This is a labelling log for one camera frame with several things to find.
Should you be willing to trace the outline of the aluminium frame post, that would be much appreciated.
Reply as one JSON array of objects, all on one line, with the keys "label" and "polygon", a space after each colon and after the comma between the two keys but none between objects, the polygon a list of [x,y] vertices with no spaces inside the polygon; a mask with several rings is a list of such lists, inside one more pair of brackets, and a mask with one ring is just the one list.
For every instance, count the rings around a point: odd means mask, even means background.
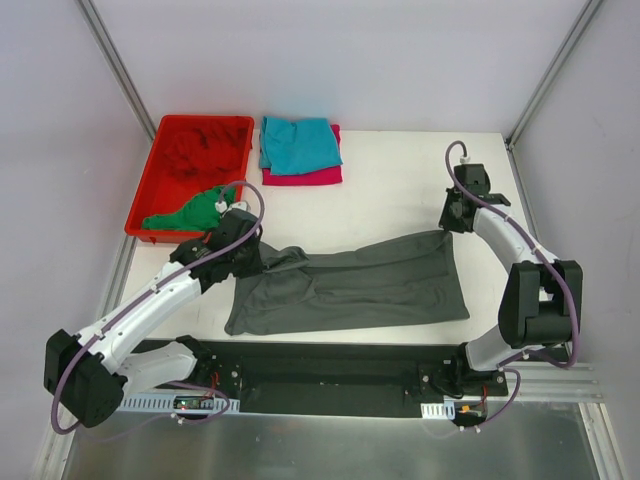
[{"label": "aluminium frame post", "polygon": [[578,15],[526,102],[523,111],[505,137],[505,145],[508,151],[512,151],[515,148],[604,4],[604,0],[588,0],[583,3]]},{"label": "aluminium frame post", "polygon": [[91,0],[76,0],[75,4],[139,125],[149,141],[152,142],[156,137],[157,127],[144,104],[135,82],[124,63],[115,42],[113,41],[111,34],[109,33],[108,28],[95,5],[95,2]]}]

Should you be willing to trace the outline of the right aluminium rail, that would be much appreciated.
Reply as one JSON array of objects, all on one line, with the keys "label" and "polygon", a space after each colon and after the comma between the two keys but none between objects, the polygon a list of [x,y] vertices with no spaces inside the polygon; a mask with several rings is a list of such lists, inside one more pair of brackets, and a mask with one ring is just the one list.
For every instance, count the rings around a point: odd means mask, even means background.
[{"label": "right aluminium rail", "polygon": [[520,141],[513,146],[515,167],[537,238],[563,259],[580,260],[575,221],[580,218],[582,162],[572,150]]}]

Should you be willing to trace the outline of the folded magenta t shirt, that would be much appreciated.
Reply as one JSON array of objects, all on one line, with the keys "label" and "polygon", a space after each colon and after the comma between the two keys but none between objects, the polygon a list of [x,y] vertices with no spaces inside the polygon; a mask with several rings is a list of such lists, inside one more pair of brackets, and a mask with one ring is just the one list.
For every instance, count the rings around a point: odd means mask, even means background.
[{"label": "folded magenta t shirt", "polygon": [[[339,146],[340,127],[337,124],[331,124],[331,128]],[[275,176],[269,169],[261,169],[261,171],[262,183],[265,186],[327,186],[342,182],[342,165],[304,175]]]}]

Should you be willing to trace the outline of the red plastic bin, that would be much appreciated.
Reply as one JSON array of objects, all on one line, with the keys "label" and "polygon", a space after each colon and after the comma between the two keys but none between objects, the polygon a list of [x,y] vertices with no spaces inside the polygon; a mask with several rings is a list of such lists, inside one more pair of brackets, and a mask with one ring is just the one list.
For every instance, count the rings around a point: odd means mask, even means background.
[{"label": "red plastic bin", "polygon": [[[220,177],[194,176],[176,178],[166,168],[164,151],[175,134],[209,123],[237,125],[248,130],[243,162],[235,174]],[[199,236],[200,232],[144,230],[144,218],[155,214],[169,214],[180,209],[188,200],[200,192],[219,185],[226,185],[246,177],[249,153],[252,149],[254,120],[249,116],[185,115],[164,116],[158,126],[156,137],[148,155],[137,191],[131,205],[124,230],[127,235],[143,242],[181,243]]]}]

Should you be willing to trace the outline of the left aluminium frame post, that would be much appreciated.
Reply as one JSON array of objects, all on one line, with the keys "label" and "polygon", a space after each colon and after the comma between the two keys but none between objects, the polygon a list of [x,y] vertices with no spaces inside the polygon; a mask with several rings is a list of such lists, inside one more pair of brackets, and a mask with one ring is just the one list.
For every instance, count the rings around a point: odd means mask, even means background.
[{"label": "left aluminium frame post", "polygon": [[115,42],[113,41],[111,34],[109,33],[108,28],[95,5],[95,2],[91,0],[76,0],[75,4],[139,125],[149,141],[152,142],[156,137],[157,127],[144,104],[135,82],[124,63]]}]

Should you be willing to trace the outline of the green t shirt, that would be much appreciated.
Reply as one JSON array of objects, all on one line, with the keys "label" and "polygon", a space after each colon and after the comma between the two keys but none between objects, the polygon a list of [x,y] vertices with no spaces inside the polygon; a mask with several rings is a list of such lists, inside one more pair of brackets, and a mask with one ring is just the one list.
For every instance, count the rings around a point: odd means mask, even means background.
[{"label": "green t shirt", "polygon": [[216,202],[224,185],[200,192],[188,200],[180,209],[169,214],[155,214],[143,219],[144,230],[179,232],[203,232],[219,225],[221,214]]}]

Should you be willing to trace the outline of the left aluminium rail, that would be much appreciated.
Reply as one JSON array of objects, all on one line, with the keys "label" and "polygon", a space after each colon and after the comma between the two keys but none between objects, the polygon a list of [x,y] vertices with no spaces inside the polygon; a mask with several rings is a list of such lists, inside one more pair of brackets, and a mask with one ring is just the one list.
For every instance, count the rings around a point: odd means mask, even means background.
[{"label": "left aluminium rail", "polygon": [[116,252],[114,265],[107,279],[103,298],[97,309],[97,319],[101,320],[120,303],[126,286],[129,270],[135,254],[137,239],[124,235]]}]

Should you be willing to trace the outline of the right aluminium frame post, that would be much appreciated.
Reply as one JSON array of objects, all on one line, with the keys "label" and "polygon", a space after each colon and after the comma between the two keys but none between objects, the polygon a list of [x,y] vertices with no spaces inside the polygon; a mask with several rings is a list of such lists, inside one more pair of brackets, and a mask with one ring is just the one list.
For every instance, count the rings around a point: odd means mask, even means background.
[{"label": "right aluminium frame post", "polygon": [[505,145],[508,151],[512,151],[515,148],[604,4],[604,0],[588,0],[583,3],[578,15],[526,102],[523,111],[505,137]]}]

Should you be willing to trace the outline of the red t shirt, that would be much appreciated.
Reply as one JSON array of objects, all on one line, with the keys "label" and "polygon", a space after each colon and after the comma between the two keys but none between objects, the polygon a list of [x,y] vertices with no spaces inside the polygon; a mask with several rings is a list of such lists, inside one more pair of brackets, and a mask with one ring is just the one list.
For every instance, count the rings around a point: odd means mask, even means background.
[{"label": "red t shirt", "polygon": [[241,168],[246,127],[209,123],[174,135],[164,151],[168,172],[176,178],[220,177]]}]

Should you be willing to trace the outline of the aluminium rail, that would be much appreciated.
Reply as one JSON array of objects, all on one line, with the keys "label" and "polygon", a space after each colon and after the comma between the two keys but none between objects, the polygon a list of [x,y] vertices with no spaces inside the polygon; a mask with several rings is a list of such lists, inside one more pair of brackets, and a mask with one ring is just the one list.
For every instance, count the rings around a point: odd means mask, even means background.
[{"label": "aluminium rail", "polygon": [[101,320],[120,303],[126,286],[129,270],[135,254],[137,239],[124,235],[116,252],[114,265],[107,279],[103,298],[97,309],[97,319]]},{"label": "aluminium rail", "polygon": [[563,259],[580,260],[575,221],[580,218],[582,162],[572,150],[520,141],[513,146],[515,167],[537,238]]}]

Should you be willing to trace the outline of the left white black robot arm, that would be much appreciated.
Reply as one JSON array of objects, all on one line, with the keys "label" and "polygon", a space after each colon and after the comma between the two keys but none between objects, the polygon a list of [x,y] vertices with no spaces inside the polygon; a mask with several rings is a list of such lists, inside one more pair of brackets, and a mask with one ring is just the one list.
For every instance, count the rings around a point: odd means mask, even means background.
[{"label": "left white black robot arm", "polygon": [[54,333],[45,347],[44,387],[52,394],[50,419],[64,435],[58,411],[65,408],[86,428],[109,418],[121,402],[150,388],[183,382],[188,388],[211,384],[213,355],[190,335],[136,352],[136,347],[182,306],[230,276],[262,270],[261,220],[231,208],[217,227],[185,241],[133,297],[75,334]]}]

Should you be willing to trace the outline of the folded teal t shirt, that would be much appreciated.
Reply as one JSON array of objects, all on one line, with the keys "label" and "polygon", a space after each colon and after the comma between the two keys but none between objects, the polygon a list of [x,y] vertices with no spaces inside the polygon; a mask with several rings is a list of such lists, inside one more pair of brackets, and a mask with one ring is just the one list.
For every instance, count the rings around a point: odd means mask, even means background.
[{"label": "folded teal t shirt", "polygon": [[275,176],[304,175],[342,165],[336,136],[326,118],[264,116],[259,140],[259,167]]}]

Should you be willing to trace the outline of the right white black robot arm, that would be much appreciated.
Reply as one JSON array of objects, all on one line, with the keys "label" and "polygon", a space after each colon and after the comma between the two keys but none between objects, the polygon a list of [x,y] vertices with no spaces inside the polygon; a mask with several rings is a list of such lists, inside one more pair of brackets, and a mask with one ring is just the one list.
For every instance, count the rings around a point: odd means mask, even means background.
[{"label": "right white black robot arm", "polygon": [[496,326],[461,344],[432,376],[434,390],[461,398],[526,355],[551,362],[546,349],[578,337],[583,269],[542,247],[518,224],[506,197],[491,193],[483,165],[457,165],[449,173],[454,185],[447,191],[441,227],[480,237],[508,275]]}]

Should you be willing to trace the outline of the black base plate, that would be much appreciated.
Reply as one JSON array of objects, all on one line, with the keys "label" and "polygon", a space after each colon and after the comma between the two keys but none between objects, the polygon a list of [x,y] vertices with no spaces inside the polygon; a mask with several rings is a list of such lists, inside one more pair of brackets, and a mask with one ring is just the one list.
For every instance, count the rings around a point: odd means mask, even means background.
[{"label": "black base plate", "polygon": [[507,395],[503,374],[472,372],[454,346],[178,340],[202,363],[196,383],[243,413],[417,418],[447,393]]}]

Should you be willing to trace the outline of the grey t shirt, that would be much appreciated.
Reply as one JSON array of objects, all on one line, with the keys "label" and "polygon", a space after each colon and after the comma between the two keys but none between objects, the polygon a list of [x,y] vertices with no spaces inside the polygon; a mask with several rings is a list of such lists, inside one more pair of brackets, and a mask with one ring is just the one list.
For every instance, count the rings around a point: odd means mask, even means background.
[{"label": "grey t shirt", "polygon": [[259,247],[264,270],[239,279],[224,327],[276,335],[466,320],[453,238],[424,231],[333,254]]}]

